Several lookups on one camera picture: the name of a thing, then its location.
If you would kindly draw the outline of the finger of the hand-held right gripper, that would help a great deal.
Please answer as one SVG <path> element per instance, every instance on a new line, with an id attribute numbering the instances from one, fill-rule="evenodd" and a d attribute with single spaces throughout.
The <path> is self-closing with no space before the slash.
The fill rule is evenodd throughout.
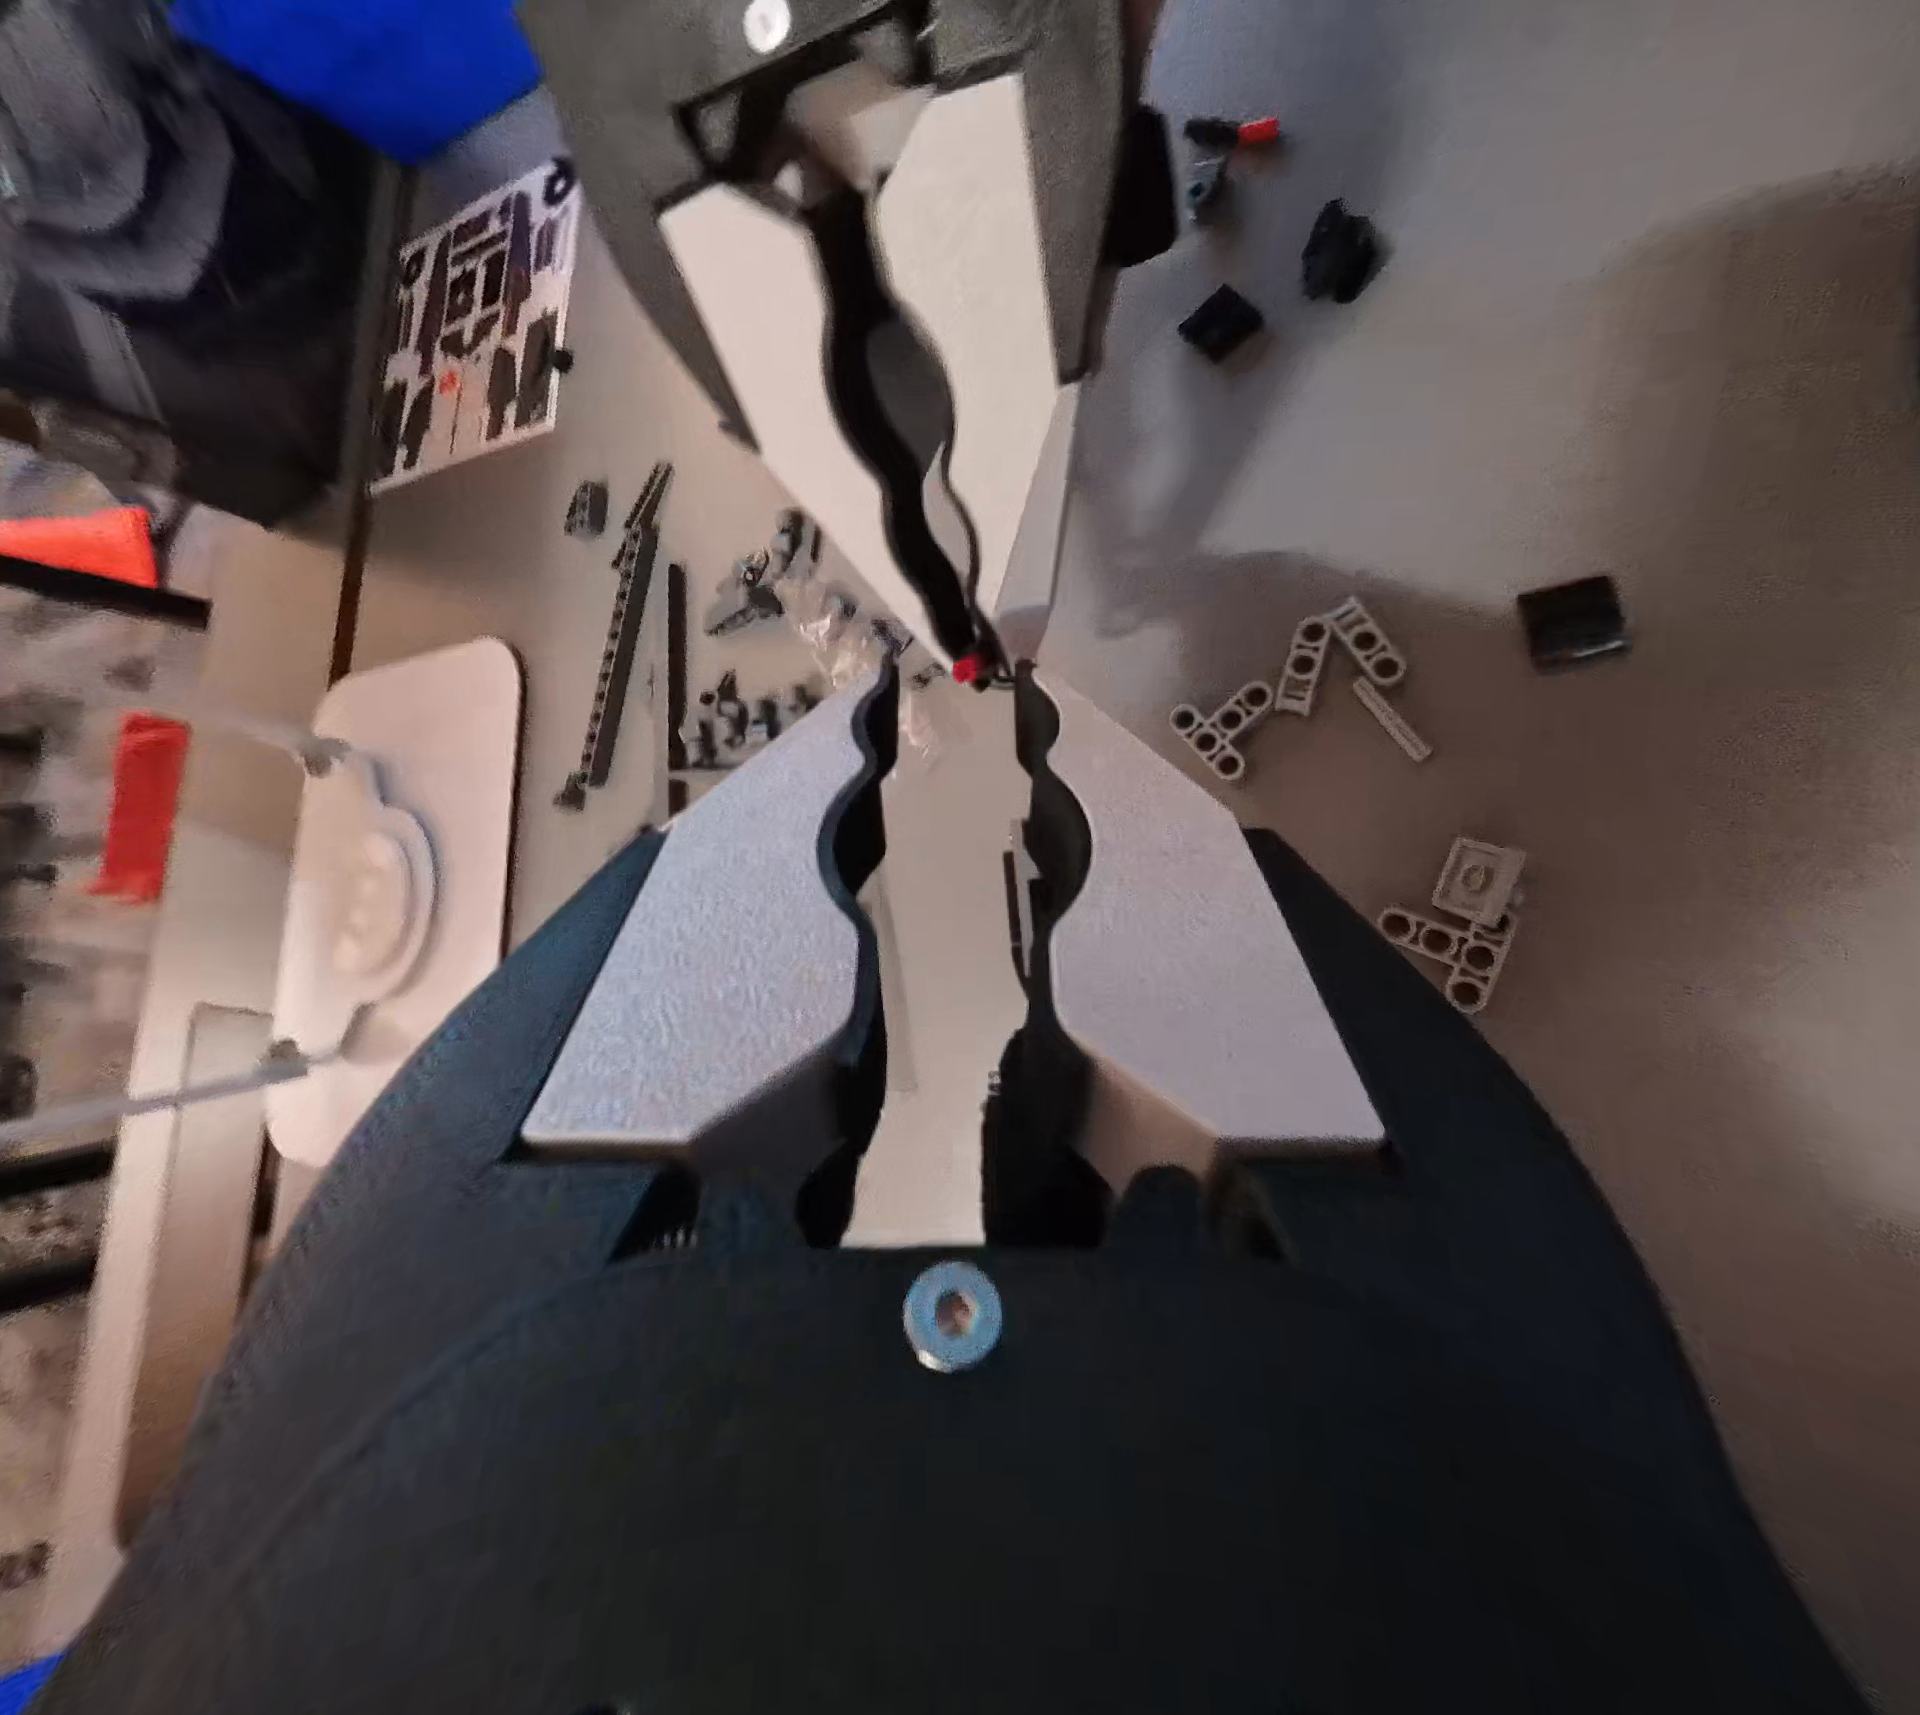
<path id="1" fill-rule="evenodd" d="M 830 275 L 809 227 L 745 189 L 704 189 L 660 234 L 766 467 L 817 522 L 880 604 L 947 671 L 931 602 L 898 565 L 881 477 L 831 384 Z"/>
<path id="2" fill-rule="evenodd" d="M 1037 654 L 1079 384 L 1058 371 L 1018 72 L 923 107 L 876 196 L 876 249 L 947 384 L 948 431 L 923 488 L 931 537 L 999 653 Z"/>

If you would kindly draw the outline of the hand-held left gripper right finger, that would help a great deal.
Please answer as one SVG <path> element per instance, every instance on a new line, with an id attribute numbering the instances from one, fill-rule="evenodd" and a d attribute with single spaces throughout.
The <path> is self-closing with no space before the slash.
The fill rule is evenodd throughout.
<path id="1" fill-rule="evenodd" d="M 1379 1108 L 1237 820 L 1036 664 L 1012 735 L 1037 903 L 983 1113 L 987 1244 L 1091 1247 L 1154 1173 L 1210 1200 L 1247 1163 L 1379 1155 Z"/>

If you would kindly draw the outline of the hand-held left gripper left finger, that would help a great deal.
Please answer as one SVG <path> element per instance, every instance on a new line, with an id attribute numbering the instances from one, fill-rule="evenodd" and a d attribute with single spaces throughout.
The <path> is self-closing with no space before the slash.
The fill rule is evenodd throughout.
<path id="1" fill-rule="evenodd" d="M 880 941 L 894 678 L 831 694 L 660 839 L 522 1119 L 532 1152 L 661 1161 L 838 1247 L 885 1099 Z"/>

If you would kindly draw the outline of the black square lego block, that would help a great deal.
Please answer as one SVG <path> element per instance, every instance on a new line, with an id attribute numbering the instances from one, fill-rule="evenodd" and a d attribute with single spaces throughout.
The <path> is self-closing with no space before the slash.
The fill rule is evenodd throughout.
<path id="1" fill-rule="evenodd" d="M 1179 324 L 1179 344 L 1223 369 L 1265 334 L 1262 313 L 1233 285 L 1212 288 Z"/>

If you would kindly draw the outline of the group of light grey lego pieces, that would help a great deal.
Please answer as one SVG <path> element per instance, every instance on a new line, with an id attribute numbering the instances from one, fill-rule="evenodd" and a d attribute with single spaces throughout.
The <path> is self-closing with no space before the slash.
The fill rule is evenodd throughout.
<path id="1" fill-rule="evenodd" d="M 1413 765 L 1432 744 L 1399 704 L 1407 657 L 1367 598 L 1346 597 L 1294 623 L 1275 671 L 1233 689 L 1215 704 L 1179 701 L 1168 711 L 1175 740 L 1223 785 L 1250 772 L 1250 744 L 1271 719 L 1314 719 L 1329 669 L 1346 665 L 1346 690 L 1370 725 Z M 1457 836 L 1422 909 L 1386 909 L 1379 937 L 1404 959 L 1439 971 L 1446 1006 L 1477 1019 L 1491 1006 L 1523 931 L 1528 854 L 1518 847 Z"/>

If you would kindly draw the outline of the black lego piece red tip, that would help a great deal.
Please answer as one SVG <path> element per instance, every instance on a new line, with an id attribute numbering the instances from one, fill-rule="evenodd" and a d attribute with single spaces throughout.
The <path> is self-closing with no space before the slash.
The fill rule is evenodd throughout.
<path id="1" fill-rule="evenodd" d="M 1184 174 L 1184 209 L 1190 224 L 1207 224 L 1222 206 L 1229 183 L 1229 167 L 1244 154 L 1278 147 L 1282 143 L 1282 124 L 1278 118 L 1189 118 L 1182 119 L 1182 139 L 1190 147 Z"/>

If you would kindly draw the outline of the clear bag of lego pins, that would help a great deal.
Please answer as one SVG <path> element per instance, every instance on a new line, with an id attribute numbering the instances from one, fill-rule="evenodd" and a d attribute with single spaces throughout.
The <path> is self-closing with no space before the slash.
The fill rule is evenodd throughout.
<path id="1" fill-rule="evenodd" d="M 890 615 L 830 589 L 823 604 L 795 608 L 791 628 L 830 694 L 874 699 L 894 678 L 902 751 L 931 765 L 962 747 L 969 725 L 947 664 Z"/>

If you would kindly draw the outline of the group of dark grey lego pieces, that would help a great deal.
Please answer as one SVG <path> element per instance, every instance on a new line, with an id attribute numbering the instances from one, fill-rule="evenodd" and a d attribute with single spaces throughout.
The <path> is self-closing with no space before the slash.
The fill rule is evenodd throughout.
<path id="1" fill-rule="evenodd" d="M 817 711 L 830 690 L 849 689 L 880 665 L 902 675 L 902 694 L 913 711 L 926 694 L 948 685 L 948 671 L 905 628 L 863 604 L 849 586 L 823 577 L 823 530 L 798 508 L 778 512 L 768 547 L 731 563 L 704 621 L 693 628 L 688 569 L 660 555 L 671 486 L 672 466 L 657 462 L 618 534 L 613 614 L 599 650 L 588 725 L 578 756 L 554 795 L 554 808 L 565 815 L 583 813 L 590 795 L 613 782 L 657 589 L 666 591 L 666 665 L 649 671 L 646 701 L 666 740 L 667 815 L 685 811 L 696 782 L 745 765 Z M 756 694 L 743 689 L 738 669 L 720 669 L 707 685 L 693 685 L 696 643 L 734 643 L 768 628 L 792 636 L 806 650 L 809 678 Z"/>

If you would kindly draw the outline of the black rounded lego piece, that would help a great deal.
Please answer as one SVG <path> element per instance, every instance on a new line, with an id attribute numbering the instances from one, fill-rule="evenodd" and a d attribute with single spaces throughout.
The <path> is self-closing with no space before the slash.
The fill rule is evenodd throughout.
<path id="1" fill-rule="evenodd" d="M 1379 274 L 1386 249 L 1367 214 L 1340 197 L 1326 200 L 1307 228 L 1300 291 L 1311 303 L 1350 307 Z"/>

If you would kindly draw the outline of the black curved lego tile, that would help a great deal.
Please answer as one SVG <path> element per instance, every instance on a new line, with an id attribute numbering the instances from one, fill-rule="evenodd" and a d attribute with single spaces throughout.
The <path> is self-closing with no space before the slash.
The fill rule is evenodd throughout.
<path id="1" fill-rule="evenodd" d="M 1630 623 L 1613 577 L 1577 577 L 1514 598 L 1532 671 L 1571 671 L 1628 654 Z"/>

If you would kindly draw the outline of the lego instruction booklet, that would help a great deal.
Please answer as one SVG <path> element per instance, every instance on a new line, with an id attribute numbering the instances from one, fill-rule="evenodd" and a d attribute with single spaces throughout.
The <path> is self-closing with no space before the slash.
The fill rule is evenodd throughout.
<path id="1" fill-rule="evenodd" d="M 2 1317 L 96 1271 L 199 630 L 2 589 Z"/>

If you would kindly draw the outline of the dark cloth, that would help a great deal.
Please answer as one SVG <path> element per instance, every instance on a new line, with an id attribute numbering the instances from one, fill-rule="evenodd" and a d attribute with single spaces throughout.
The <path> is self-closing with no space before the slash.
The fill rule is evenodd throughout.
<path id="1" fill-rule="evenodd" d="M 2 391 L 197 505 L 307 525 L 365 402 L 366 144 L 190 41 L 172 0 L 2 0 Z"/>

